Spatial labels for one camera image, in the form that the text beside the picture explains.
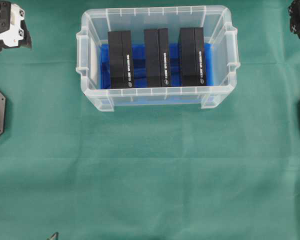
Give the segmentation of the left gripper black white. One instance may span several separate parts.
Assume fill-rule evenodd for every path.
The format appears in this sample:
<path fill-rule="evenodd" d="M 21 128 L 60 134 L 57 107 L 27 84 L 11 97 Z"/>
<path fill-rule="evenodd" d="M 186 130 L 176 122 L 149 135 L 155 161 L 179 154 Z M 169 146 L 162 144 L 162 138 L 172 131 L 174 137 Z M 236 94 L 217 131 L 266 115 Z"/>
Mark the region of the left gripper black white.
<path fill-rule="evenodd" d="M 25 10 L 19 5 L 0 0 L 0 52 L 3 49 L 32 48 L 25 15 Z"/>

